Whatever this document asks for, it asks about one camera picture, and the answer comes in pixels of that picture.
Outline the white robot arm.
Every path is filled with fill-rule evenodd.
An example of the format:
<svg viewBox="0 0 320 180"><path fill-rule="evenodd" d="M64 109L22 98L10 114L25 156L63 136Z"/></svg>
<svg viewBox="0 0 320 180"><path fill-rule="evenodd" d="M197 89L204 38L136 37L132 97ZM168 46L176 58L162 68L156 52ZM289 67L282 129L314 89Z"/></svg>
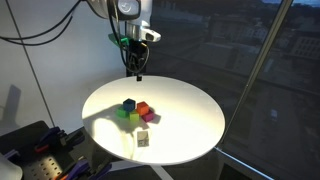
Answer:
<svg viewBox="0 0 320 180"><path fill-rule="evenodd" d="M150 28L153 0L86 0L92 11L107 19L112 33L109 39L119 48L127 76L142 80L150 49L161 35Z"/></svg>

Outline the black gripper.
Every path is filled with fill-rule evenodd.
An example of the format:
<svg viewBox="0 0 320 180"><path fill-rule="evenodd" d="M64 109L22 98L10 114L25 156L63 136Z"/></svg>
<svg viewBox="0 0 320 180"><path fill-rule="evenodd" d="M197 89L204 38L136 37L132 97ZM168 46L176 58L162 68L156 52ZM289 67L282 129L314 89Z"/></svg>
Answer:
<svg viewBox="0 0 320 180"><path fill-rule="evenodd" d="M126 76L136 76L136 81L142 81L142 75L146 72L146 65L149 59L149 47L146 41L129 40L126 51Z"/></svg>

